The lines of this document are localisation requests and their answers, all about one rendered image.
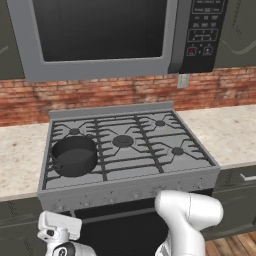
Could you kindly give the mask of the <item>grey wall outlet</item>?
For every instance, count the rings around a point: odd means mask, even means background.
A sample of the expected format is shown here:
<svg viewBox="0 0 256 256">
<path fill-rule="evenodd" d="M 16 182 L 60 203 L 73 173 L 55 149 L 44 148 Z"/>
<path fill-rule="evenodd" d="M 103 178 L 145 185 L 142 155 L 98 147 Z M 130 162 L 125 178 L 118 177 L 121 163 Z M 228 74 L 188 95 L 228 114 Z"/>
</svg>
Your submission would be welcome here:
<svg viewBox="0 0 256 256">
<path fill-rule="evenodd" d="M 179 89 L 187 88 L 190 81 L 190 75 L 189 74 L 180 74 L 178 76 L 178 84 L 177 87 Z"/>
</svg>

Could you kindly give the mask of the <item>dark green drawer front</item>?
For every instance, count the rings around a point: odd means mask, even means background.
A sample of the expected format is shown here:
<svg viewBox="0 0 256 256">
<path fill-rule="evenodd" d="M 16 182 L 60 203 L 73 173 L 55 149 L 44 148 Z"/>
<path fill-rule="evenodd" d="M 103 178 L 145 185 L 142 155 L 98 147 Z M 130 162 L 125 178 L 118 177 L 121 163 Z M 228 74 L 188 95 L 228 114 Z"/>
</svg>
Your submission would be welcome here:
<svg viewBox="0 0 256 256">
<path fill-rule="evenodd" d="M 232 167 L 229 169 L 221 170 L 218 175 L 214 190 L 221 191 L 256 185 L 256 181 L 243 182 L 240 177 L 241 173 L 245 176 L 256 176 L 256 165 Z"/>
</svg>

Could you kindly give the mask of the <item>dark grey cooking pot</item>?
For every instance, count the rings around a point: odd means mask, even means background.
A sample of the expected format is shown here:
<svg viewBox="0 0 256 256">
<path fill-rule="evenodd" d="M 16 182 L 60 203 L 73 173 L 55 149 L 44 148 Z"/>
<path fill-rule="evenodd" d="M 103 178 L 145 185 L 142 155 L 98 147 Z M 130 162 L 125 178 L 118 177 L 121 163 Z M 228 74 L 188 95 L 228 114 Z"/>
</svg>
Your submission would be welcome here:
<svg viewBox="0 0 256 256">
<path fill-rule="evenodd" d="M 53 169 L 68 178 L 90 173 L 98 161 L 96 143 L 87 136 L 72 136 L 58 141 L 52 147 L 51 156 Z"/>
</svg>

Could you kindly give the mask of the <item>grey microwave oven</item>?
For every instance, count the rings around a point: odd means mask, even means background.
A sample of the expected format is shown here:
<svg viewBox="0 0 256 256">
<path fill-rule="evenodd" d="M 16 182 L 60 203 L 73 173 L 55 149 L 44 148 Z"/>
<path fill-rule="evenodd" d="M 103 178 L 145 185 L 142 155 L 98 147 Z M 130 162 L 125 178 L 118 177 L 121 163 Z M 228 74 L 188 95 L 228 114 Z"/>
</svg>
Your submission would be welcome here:
<svg viewBox="0 0 256 256">
<path fill-rule="evenodd" d="M 7 0 L 29 82 L 212 71 L 228 0 Z"/>
</svg>

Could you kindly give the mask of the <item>dark green wall cupboard door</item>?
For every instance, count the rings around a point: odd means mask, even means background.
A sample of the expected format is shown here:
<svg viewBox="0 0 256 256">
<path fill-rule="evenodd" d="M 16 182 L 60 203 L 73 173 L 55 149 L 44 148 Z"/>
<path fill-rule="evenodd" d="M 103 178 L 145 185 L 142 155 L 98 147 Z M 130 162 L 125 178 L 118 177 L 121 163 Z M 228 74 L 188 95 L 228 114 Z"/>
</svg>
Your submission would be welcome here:
<svg viewBox="0 0 256 256">
<path fill-rule="evenodd" d="M 0 55 L 0 80 L 24 79 L 7 0 L 0 0 L 0 50 L 5 46 L 9 49 Z"/>
<path fill-rule="evenodd" d="M 218 46 L 215 68 L 256 66 L 256 49 L 235 55 L 222 43 L 240 50 L 256 40 L 256 0 L 228 0 L 226 16 Z"/>
</svg>

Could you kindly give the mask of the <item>black oven door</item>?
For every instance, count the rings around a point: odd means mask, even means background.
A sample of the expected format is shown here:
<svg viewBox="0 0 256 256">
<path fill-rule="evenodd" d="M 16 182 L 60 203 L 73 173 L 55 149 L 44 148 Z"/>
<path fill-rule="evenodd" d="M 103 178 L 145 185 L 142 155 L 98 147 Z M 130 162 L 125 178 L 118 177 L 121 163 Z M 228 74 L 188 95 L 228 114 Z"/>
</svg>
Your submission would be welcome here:
<svg viewBox="0 0 256 256">
<path fill-rule="evenodd" d="M 76 218 L 89 218 L 154 207 L 155 198 L 135 200 L 74 211 Z M 82 222 L 79 243 L 91 246 L 97 256 L 154 256 L 166 239 L 168 226 L 156 213 Z"/>
</svg>

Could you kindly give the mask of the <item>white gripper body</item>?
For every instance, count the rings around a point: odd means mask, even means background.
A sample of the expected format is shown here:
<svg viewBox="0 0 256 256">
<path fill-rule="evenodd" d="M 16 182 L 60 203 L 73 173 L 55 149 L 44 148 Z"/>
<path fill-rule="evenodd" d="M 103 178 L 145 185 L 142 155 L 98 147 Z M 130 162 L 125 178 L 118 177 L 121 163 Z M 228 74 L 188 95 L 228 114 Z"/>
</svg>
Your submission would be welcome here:
<svg viewBox="0 0 256 256">
<path fill-rule="evenodd" d="M 38 237 L 51 241 L 78 240 L 81 227 L 82 221 L 78 218 L 44 211 L 39 216 Z"/>
</svg>

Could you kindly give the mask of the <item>dark green base cupboard door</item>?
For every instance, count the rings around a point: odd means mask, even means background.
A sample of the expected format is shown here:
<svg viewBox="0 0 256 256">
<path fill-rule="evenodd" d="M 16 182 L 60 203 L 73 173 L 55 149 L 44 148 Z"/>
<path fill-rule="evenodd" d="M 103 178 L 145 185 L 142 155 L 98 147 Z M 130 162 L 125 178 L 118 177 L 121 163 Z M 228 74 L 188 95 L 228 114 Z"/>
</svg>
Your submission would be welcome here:
<svg viewBox="0 0 256 256">
<path fill-rule="evenodd" d="M 42 211 L 37 197 L 0 202 L 0 256 L 45 256 L 37 237 Z"/>
<path fill-rule="evenodd" d="M 224 215 L 217 226 L 202 231 L 206 240 L 256 231 L 256 187 L 215 191 L 213 197 L 221 202 Z"/>
</svg>

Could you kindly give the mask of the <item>microwave door with dark window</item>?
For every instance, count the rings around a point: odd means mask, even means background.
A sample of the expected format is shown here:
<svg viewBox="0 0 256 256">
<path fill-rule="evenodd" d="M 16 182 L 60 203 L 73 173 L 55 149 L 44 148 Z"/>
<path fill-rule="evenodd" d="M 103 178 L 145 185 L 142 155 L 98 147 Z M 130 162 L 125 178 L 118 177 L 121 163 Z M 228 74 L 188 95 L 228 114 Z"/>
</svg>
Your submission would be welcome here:
<svg viewBox="0 0 256 256">
<path fill-rule="evenodd" d="M 166 74 L 178 0 L 7 0 L 29 82 Z"/>
</svg>

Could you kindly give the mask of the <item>grey gas stove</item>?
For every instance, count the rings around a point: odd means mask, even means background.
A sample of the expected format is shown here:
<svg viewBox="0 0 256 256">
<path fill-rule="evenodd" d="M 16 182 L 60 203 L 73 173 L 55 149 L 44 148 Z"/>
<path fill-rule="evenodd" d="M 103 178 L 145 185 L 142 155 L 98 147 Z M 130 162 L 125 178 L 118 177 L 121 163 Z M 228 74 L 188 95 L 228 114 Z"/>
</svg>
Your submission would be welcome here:
<svg viewBox="0 0 256 256">
<path fill-rule="evenodd" d="M 68 178 L 53 169 L 52 147 L 87 136 L 97 147 L 97 165 Z M 155 198 L 161 190 L 210 195 L 220 167 L 174 111 L 170 102 L 53 111 L 38 197 L 43 209 L 74 216 L 75 210 Z M 91 207 L 82 202 L 89 200 Z M 64 212 L 56 206 L 63 205 Z"/>
</svg>

